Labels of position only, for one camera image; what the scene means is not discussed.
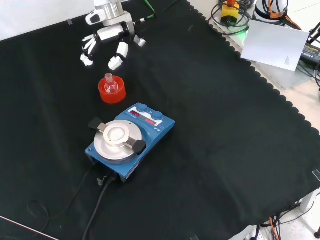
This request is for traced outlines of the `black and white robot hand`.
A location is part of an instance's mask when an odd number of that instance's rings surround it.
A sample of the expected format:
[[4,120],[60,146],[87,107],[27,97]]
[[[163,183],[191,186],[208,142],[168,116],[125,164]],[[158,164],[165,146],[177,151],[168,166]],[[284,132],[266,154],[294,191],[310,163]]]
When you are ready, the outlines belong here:
[[119,40],[116,54],[108,63],[108,68],[112,71],[118,69],[127,58],[131,41],[139,47],[144,47],[146,44],[146,40],[135,33],[134,22],[131,14],[127,11],[113,19],[107,19],[107,16],[101,10],[96,10],[86,16],[86,21],[93,24],[100,22],[106,24],[105,27],[82,40],[84,46],[82,47],[80,60],[86,67],[91,67],[94,64],[94,52],[99,44]]

